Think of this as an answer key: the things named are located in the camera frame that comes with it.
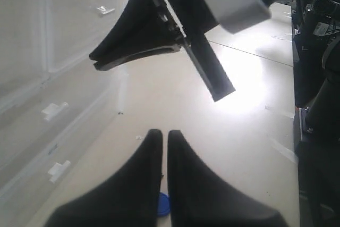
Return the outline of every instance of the plastic drawer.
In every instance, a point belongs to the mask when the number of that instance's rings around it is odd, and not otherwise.
[[[0,113],[47,79],[44,0],[0,0]]]
[[[123,68],[98,72],[82,61],[0,115],[1,226],[25,226],[63,177],[51,180],[51,167],[69,162],[69,171],[117,115]]]
[[[128,0],[47,0],[48,68],[58,72],[103,40]]]

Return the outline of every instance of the translucent plastic drawer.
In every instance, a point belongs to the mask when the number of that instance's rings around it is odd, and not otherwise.
[[[117,115],[122,68],[99,72],[84,60],[0,115],[1,226],[25,226]]]
[[[47,79],[44,0],[0,0],[0,113]]]
[[[128,0],[47,0],[48,67],[57,72],[103,40]]]

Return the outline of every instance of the table surface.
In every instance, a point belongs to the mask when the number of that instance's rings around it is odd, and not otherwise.
[[[125,111],[57,184],[28,226],[42,226],[59,205],[102,183],[141,144],[149,129],[164,135],[161,191],[167,193],[167,133],[180,129],[202,160],[243,193],[299,224],[298,170],[293,150],[293,59],[290,7],[237,35],[221,27],[207,38],[236,88],[217,103],[185,51],[127,65]],[[171,226],[170,217],[159,226]]]

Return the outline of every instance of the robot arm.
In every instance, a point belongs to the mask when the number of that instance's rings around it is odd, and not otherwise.
[[[90,54],[99,70],[184,47],[215,101],[234,91],[205,32],[221,24],[235,33],[270,18],[272,0],[129,0],[120,19]]]

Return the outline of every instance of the blue object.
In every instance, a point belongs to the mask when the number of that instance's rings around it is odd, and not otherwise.
[[[166,216],[170,213],[170,202],[169,197],[160,192],[159,193],[159,200],[158,200],[158,217]]]

